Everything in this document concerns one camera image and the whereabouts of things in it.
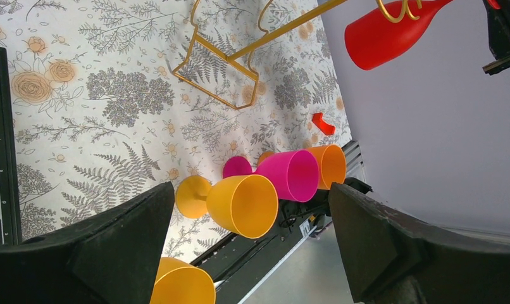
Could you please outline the red plastic wine glass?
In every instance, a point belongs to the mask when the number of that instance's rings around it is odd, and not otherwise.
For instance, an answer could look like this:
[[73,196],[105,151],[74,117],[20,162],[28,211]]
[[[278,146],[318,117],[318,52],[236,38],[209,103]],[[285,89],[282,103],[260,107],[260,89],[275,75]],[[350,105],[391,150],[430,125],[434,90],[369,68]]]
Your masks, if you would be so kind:
[[409,50],[434,16],[449,1],[378,1],[378,8],[344,30],[346,50],[354,64],[372,70]]

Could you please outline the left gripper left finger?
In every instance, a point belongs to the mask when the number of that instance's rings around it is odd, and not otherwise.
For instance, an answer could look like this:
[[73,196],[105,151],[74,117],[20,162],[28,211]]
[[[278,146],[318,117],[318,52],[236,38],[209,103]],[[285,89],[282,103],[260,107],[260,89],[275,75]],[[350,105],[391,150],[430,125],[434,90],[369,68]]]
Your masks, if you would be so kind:
[[0,245],[0,303],[149,303],[175,204],[164,182],[104,212]]

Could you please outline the orange plastic wine glass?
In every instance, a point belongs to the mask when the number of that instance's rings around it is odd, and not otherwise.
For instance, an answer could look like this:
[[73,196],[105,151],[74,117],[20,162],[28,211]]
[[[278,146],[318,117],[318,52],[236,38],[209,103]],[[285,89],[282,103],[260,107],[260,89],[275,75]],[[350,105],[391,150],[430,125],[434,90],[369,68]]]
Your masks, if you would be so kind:
[[344,152],[337,145],[317,146],[306,149],[311,152],[319,165],[318,189],[328,190],[332,183],[342,183],[346,176],[347,162]]

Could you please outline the magenta plastic wine glass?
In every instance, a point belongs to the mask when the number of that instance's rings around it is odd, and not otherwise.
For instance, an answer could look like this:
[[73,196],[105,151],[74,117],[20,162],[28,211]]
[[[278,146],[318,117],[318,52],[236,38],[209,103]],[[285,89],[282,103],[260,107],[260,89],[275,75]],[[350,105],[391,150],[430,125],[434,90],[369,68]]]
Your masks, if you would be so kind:
[[320,181],[318,162],[306,149],[272,154],[255,169],[243,156],[234,156],[222,170],[223,178],[252,174],[269,179],[280,199],[300,203],[315,195]]

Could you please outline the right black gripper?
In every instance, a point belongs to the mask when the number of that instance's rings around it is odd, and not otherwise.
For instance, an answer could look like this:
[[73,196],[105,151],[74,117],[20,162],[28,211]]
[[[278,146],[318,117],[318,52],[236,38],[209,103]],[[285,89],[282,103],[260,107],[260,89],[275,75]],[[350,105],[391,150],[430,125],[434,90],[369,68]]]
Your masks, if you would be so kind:
[[483,67],[495,75],[510,68],[510,0],[483,2],[487,12],[488,46],[495,60]]

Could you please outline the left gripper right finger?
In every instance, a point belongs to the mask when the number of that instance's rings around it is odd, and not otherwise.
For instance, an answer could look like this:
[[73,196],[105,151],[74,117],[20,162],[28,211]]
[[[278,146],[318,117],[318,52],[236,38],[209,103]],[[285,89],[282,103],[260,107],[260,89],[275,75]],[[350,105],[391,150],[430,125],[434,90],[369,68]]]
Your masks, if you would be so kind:
[[439,228],[345,184],[328,201],[355,302],[510,303],[510,245]]

